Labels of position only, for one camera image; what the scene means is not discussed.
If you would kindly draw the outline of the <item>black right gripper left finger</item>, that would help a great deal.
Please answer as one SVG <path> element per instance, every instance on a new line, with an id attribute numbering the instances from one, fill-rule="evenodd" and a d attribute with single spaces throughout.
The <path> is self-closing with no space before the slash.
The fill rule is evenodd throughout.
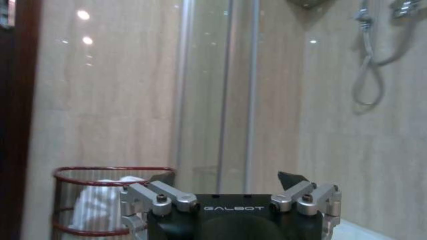
<path id="1" fill-rule="evenodd" d="M 148 184 L 132 183 L 120 192 L 120 220 L 134 240 L 150 238 L 148 216 L 168 217 L 172 210 L 198 212 L 198 197 L 156 180 Z"/>

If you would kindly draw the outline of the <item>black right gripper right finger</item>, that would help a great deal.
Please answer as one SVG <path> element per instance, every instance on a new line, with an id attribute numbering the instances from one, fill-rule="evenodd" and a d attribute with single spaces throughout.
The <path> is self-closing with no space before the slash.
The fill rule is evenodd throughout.
<path id="1" fill-rule="evenodd" d="M 338 185 L 316 185 L 304 176 L 283 171 L 278 172 L 278 178 L 284 191 L 270 198 L 272 212 L 282 214 L 296 209 L 306 217 L 322 213 L 320 238 L 330 240 L 342 219 L 342 191 Z"/>

